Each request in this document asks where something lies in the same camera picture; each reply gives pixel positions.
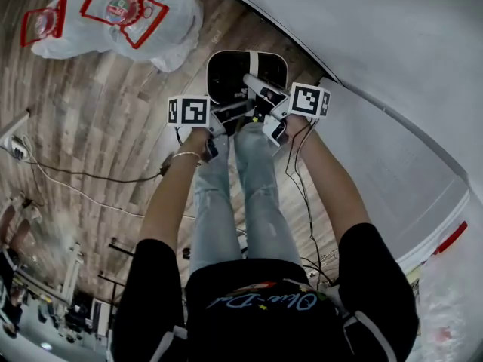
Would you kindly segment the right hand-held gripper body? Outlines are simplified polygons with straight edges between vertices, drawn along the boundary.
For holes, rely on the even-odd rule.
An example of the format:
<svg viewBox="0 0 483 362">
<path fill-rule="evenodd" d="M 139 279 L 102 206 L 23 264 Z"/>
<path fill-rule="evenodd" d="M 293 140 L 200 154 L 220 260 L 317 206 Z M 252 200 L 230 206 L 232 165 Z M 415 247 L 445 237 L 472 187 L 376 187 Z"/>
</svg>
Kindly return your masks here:
<svg viewBox="0 0 483 362">
<path fill-rule="evenodd" d="M 286 118 L 289 115 L 314 119 L 326 117 L 331 92 L 323 87 L 295 82 L 289 94 L 272 86 L 266 86 L 262 89 L 262 98 L 273 105 L 269 114 L 265 116 L 263 132 L 275 146 L 279 147 L 287 140 Z"/>
</svg>

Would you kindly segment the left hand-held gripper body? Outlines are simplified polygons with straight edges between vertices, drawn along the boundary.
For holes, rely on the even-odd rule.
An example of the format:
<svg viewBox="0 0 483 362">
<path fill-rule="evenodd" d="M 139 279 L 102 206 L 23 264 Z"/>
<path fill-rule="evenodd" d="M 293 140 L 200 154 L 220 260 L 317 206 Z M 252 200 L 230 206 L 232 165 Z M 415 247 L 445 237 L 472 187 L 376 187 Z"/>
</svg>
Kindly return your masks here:
<svg viewBox="0 0 483 362">
<path fill-rule="evenodd" d="M 168 99 L 168 126 L 178 130 L 188 127 L 191 134 L 174 157 L 191 155 L 198 160 L 218 160 L 229 157 L 229 142 L 225 122 L 212 114 L 208 96 L 175 96 Z"/>
</svg>

